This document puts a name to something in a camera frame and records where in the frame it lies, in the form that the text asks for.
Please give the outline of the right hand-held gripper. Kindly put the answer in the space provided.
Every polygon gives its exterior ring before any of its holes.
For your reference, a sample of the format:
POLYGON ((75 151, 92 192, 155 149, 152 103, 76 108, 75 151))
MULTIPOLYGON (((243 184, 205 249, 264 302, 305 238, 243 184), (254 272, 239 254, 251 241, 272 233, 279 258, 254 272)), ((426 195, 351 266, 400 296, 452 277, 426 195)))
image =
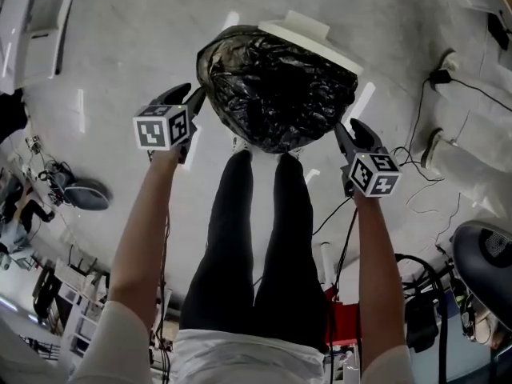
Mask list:
POLYGON ((351 129, 340 122, 334 128, 338 147, 346 159, 341 168, 345 196, 356 190, 368 198, 381 198, 393 193, 402 171, 379 136, 364 122, 348 120, 351 129))

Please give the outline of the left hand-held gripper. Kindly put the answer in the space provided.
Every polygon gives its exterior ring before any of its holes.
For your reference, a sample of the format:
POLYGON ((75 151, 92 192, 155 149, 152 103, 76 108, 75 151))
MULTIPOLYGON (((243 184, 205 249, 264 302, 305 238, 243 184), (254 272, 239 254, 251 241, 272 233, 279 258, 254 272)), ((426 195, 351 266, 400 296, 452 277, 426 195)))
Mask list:
POLYGON ((155 151, 178 152, 178 162, 185 163, 197 132, 194 118, 206 99, 203 88, 197 88, 188 98, 190 83, 168 89, 143 106, 133 117, 137 147, 149 154, 155 151))

